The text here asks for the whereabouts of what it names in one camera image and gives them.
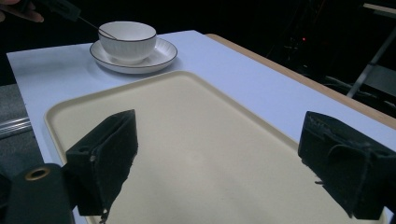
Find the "dark floor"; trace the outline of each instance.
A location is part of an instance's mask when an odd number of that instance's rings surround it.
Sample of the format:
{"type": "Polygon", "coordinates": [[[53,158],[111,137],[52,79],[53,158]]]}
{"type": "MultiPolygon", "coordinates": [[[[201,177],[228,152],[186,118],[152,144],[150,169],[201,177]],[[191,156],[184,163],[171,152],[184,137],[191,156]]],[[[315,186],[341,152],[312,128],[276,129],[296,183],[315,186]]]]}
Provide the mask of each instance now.
{"type": "MultiPolygon", "coordinates": [[[[0,86],[0,123],[23,117],[27,117],[27,112],[18,86],[0,86]]],[[[10,179],[42,162],[33,131],[0,140],[0,175],[10,179]]]]}

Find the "metal rod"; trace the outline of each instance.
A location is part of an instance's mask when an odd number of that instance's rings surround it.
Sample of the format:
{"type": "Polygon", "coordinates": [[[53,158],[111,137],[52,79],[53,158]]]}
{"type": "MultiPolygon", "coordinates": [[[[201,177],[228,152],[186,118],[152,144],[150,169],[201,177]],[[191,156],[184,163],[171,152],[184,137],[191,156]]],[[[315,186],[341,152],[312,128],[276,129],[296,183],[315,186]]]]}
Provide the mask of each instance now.
{"type": "Polygon", "coordinates": [[[11,119],[0,123],[0,139],[32,130],[29,118],[11,119]]]}
{"type": "Polygon", "coordinates": [[[111,34],[109,34],[108,32],[106,32],[106,31],[100,29],[99,27],[93,25],[92,23],[88,22],[87,20],[84,20],[82,17],[79,16],[79,18],[80,18],[82,21],[85,21],[85,22],[86,22],[87,24],[89,24],[91,27],[95,28],[96,30],[102,31],[103,33],[109,35],[111,38],[117,39],[116,37],[114,37],[114,35],[111,35],[111,34]]]}

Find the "table surface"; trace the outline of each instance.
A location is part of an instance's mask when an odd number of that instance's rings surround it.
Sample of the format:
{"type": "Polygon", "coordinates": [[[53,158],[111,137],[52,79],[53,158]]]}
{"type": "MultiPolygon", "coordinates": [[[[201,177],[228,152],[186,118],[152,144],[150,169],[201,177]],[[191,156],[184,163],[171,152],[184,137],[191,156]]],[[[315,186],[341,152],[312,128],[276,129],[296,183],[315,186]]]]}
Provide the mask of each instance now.
{"type": "Polygon", "coordinates": [[[119,74],[99,66],[89,51],[92,43],[7,54],[44,162],[62,164],[44,121],[54,105],[176,70],[193,72],[296,142],[306,111],[314,111],[396,149],[395,119],[371,107],[218,35],[183,31],[159,37],[177,47],[177,58],[165,69],[145,75],[119,74]]]}

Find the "wooden table edge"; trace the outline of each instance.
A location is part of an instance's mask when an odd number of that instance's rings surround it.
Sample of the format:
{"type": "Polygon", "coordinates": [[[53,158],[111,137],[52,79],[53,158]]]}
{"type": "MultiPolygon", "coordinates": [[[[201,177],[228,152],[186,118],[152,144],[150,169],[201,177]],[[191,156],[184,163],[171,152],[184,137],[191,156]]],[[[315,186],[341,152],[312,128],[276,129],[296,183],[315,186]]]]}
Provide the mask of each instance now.
{"type": "Polygon", "coordinates": [[[346,105],[356,111],[359,111],[360,113],[362,113],[365,116],[368,116],[372,119],[377,120],[378,122],[381,122],[387,126],[389,126],[392,129],[396,130],[396,119],[384,114],[368,105],[362,104],[361,102],[358,102],[354,99],[351,99],[347,96],[345,96],[344,94],[341,94],[338,91],[334,91],[326,86],[321,85],[320,83],[317,83],[316,81],[309,79],[307,77],[304,77],[292,70],[290,70],[289,68],[286,68],[278,63],[274,63],[264,57],[262,57],[261,55],[254,53],[253,51],[250,51],[248,49],[245,49],[237,44],[235,44],[232,41],[229,41],[219,35],[215,35],[215,34],[206,34],[206,36],[212,38],[213,40],[216,40],[218,42],[220,42],[221,44],[227,46],[230,49],[234,49],[237,52],[249,57],[250,59],[258,62],[258,63],[262,63],[274,70],[276,70],[277,72],[290,77],[302,84],[304,84],[305,86],[315,90],[315,91],[319,91],[325,95],[327,95],[328,97],[336,100],[337,102],[346,105]]]}

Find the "white table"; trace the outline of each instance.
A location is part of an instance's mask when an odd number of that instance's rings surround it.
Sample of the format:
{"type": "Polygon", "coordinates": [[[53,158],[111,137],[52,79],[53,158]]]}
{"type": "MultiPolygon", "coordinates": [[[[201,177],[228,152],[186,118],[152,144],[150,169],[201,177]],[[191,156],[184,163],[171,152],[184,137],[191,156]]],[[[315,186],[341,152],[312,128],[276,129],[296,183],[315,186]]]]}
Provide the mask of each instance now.
{"type": "Polygon", "coordinates": [[[7,54],[44,162],[61,164],[44,122],[52,106],[175,70],[195,73],[297,142],[305,112],[315,111],[340,119],[386,147],[396,149],[396,130],[206,35],[185,31],[159,37],[177,47],[177,59],[164,70],[147,75],[118,74],[100,67],[89,52],[91,43],[7,54]]]}

